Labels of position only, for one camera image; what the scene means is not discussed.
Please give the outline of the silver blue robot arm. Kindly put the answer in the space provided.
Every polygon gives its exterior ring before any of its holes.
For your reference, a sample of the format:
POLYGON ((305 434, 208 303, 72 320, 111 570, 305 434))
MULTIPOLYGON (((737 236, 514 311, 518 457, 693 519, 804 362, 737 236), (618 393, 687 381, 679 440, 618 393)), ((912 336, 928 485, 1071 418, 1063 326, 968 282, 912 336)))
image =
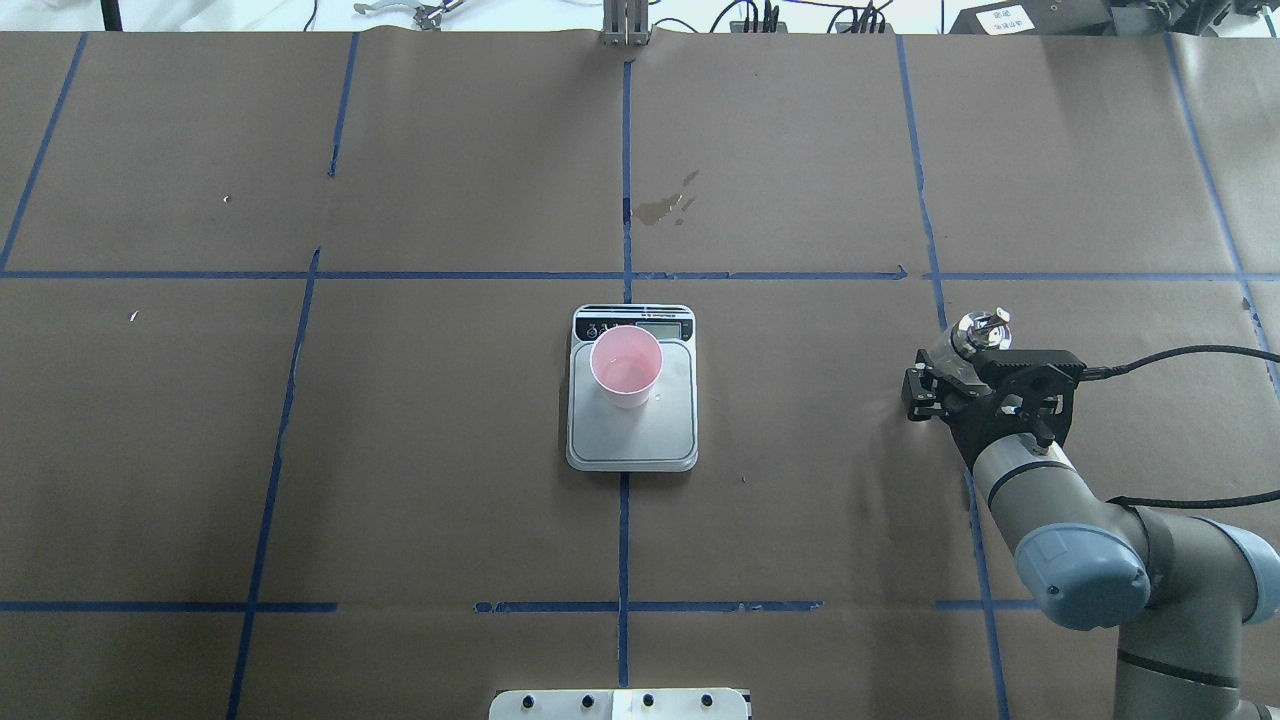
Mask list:
POLYGON ((922 348, 908 419, 940 419, 1039 611, 1115 628, 1116 719, 1275 719, 1242 693, 1242 637, 1277 616, 1277 550, 1206 501, 1101 500, 1062 448, 1076 387, 1137 369, 1062 350, 922 348))

